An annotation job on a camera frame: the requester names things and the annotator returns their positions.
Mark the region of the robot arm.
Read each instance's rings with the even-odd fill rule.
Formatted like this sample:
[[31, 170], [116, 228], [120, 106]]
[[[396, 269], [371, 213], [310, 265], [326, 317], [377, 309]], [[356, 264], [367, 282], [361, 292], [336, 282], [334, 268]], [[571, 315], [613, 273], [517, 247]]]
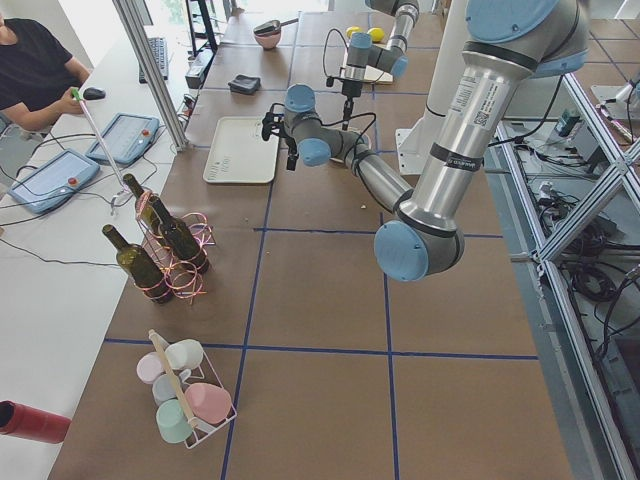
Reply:
[[408, 40], [420, 14], [419, 3], [414, 0], [372, 0], [365, 4], [372, 10], [392, 16], [394, 24], [384, 47], [376, 45], [369, 33], [356, 32], [349, 40], [340, 77], [341, 93], [346, 97], [341, 123], [343, 131], [348, 129], [354, 99], [361, 96], [367, 67], [392, 77], [401, 77], [406, 71]]
[[517, 88], [531, 77], [579, 69], [588, 51], [585, 1], [455, 1], [449, 7], [438, 64], [459, 75], [438, 104], [444, 120], [435, 136], [420, 121], [417, 153], [424, 167], [408, 184], [359, 133], [326, 126], [314, 91], [290, 87], [283, 112], [268, 113], [265, 136], [283, 138], [291, 162], [344, 162], [393, 216], [374, 239], [380, 268], [415, 281], [453, 267], [464, 251], [455, 213]]

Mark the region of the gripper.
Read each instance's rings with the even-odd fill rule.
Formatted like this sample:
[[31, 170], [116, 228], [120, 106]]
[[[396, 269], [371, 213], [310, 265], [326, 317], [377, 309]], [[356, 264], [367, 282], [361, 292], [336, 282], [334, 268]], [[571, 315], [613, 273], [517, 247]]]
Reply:
[[351, 121], [354, 101], [353, 99], [361, 96], [362, 82], [360, 80], [342, 79], [341, 93], [346, 97], [343, 104], [342, 114], [342, 130], [347, 131]]
[[275, 127], [275, 134], [285, 141], [290, 154], [287, 155], [286, 169], [288, 171], [294, 171], [294, 167], [297, 166], [298, 161], [298, 149], [296, 140], [288, 133], [284, 122], [278, 122]]

